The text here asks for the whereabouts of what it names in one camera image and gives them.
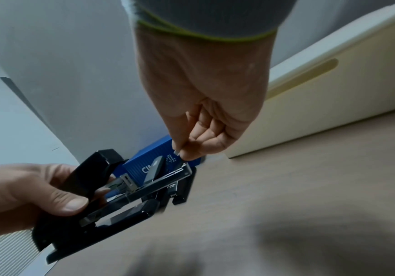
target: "black device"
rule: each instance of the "black device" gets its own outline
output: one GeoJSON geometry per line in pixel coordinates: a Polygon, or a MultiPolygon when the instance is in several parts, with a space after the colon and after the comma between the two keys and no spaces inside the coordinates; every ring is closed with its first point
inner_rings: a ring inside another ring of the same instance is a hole
{"type": "MultiPolygon", "coordinates": [[[[92,199],[94,192],[105,186],[114,169],[124,162],[115,150],[97,151],[71,173],[60,189],[92,199]]],[[[53,244],[55,250],[47,256],[47,262],[52,263],[152,217],[167,206],[170,198],[174,205],[186,202],[196,169],[184,161],[168,171],[162,170],[164,167],[165,159],[157,157],[148,172],[150,179],[137,188],[129,184],[128,176],[118,177],[114,181],[124,187],[124,193],[105,205],[93,201],[80,214],[70,217],[41,214],[32,231],[38,250],[53,244]],[[169,186],[178,183],[180,187],[175,193],[170,192],[169,186]],[[138,199],[142,202],[137,206],[105,218],[138,199]]]]}

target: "blue packaging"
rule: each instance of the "blue packaging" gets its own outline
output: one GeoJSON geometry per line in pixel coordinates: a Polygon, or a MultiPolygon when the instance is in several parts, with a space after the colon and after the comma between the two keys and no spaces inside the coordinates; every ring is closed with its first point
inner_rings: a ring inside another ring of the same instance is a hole
{"type": "MultiPolygon", "coordinates": [[[[167,165],[182,162],[182,160],[173,154],[174,150],[171,147],[171,137],[169,135],[159,139],[155,143],[145,147],[135,154],[131,159],[121,166],[118,166],[113,174],[119,177],[122,174],[128,173],[132,180],[138,185],[143,185],[146,174],[150,169],[153,160],[158,156],[164,156],[167,165]]],[[[189,161],[191,167],[199,165],[201,158],[189,161]]]]}

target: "wooden table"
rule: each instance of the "wooden table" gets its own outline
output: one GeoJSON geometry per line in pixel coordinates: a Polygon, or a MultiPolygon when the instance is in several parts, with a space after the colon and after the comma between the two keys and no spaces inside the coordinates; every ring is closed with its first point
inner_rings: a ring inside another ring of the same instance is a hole
{"type": "Polygon", "coordinates": [[[211,156],[186,204],[59,261],[58,275],[395,276],[395,113],[211,156]]]}

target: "gray sleeve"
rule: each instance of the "gray sleeve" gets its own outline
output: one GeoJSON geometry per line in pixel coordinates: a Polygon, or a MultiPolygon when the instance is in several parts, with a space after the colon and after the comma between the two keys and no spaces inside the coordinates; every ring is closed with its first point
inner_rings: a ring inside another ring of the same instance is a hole
{"type": "Polygon", "coordinates": [[[148,14],[191,33],[222,39],[265,35],[296,0],[134,0],[148,14]]]}

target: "sleeve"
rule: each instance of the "sleeve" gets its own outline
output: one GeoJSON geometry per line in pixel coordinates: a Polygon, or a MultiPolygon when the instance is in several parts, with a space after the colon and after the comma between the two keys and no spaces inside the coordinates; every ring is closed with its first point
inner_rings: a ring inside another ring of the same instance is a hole
{"type": "Polygon", "coordinates": [[[122,0],[148,27],[210,40],[255,40],[277,30],[296,0],[122,0]]]}

